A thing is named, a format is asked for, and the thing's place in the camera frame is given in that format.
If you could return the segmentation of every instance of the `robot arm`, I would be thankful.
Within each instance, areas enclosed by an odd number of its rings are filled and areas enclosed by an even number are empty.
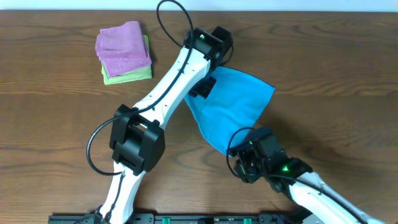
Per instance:
[[[144,174],[156,165],[164,152],[164,129],[172,113],[188,92],[193,96],[200,95],[206,98],[215,84],[216,80],[207,74],[210,69],[214,70],[221,63],[225,53],[232,46],[231,33],[217,27],[211,34],[195,29],[193,35],[194,43],[188,42],[190,33],[185,36],[185,46],[175,63],[144,99],[136,103],[133,109],[122,105],[115,112],[115,116],[118,116],[143,109],[159,99],[188,57],[186,46],[193,44],[184,71],[170,91],[151,110],[121,118],[113,123],[109,146],[114,151],[114,172],[122,174],[113,177],[108,197],[96,213],[95,223],[103,223],[103,220],[111,224],[127,222],[132,214],[132,202]],[[137,125],[142,125],[146,130],[141,131]],[[119,197],[112,208],[118,190]]]
[[[234,170],[243,182],[264,177],[273,190],[309,210],[312,222],[304,223],[382,223],[331,189],[308,164],[288,158],[269,128],[255,130],[231,154],[239,158]]]

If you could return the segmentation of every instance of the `brown tabletop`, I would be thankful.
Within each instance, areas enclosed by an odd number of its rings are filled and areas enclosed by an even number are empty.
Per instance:
[[[181,12],[162,12],[182,40]],[[398,14],[191,12],[195,27],[232,32],[229,67],[274,85],[257,126],[270,126],[290,156],[310,164],[370,215],[398,215]],[[139,21],[149,36],[154,78],[105,86],[94,45],[100,29]],[[155,87],[179,48],[155,12],[0,12],[0,223],[46,223],[104,203],[110,177],[85,157],[92,131],[122,103]],[[110,127],[92,156],[112,171]],[[257,213],[297,208],[259,180],[233,177],[201,136],[185,102],[165,130],[166,150],[134,206],[159,213]]]

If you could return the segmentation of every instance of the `wooden table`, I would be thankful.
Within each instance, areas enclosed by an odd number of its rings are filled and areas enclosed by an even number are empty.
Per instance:
[[[179,40],[181,12],[162,12]],[[387,222],[398,211],[398,14],[191,12],[194,26],[233,34],[229,67],[277,90],[258,126],[309,163],[342,196]],[[154,78],[105,86],[94,44],[101,28],[139,21]],[[46,223],[52,213],[101,205],[110,177],[86,162],[92,131],[132,106],[169,70],[179,48],[155,12],[0,11],[0,223]],[[111,171],[110,127],[93,160]],[[296,206],[263,180],[244,184],[202,138],[185,104],[166,132],[165,153],[134,206],[159,213],[257,213]]]

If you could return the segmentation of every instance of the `wooden surface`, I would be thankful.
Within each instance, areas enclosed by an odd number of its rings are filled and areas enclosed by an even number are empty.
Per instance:
[[[233,34],[228,64],[276,86],[258,126],[271,126],[290,156],[309,163],[342,196],[389,223],[398,211],[398,14],[191,12],[194,26]],[[182,40],[181,12],[162,12]],[[94,44],[101,28],[139,21],[154,78],[103,85]],[[122,103],[132,106],[168,71],[179,48],[155,12],[0,12],[0,223],[46,223],[52,213],[101,205],[110,177],[86,162],[92,131]],[[110,128],[93,160],[111,171]],[[160,213],[292,211],[265,181],[234,178],[203,140],[185,103],[167,148],[134,206]]]

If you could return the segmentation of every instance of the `stack of cloths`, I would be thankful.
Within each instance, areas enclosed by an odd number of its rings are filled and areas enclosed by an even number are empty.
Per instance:
[[[95,51],[105,85],[152,78],[148,36],[142,35],[136,21],[101,29]]]

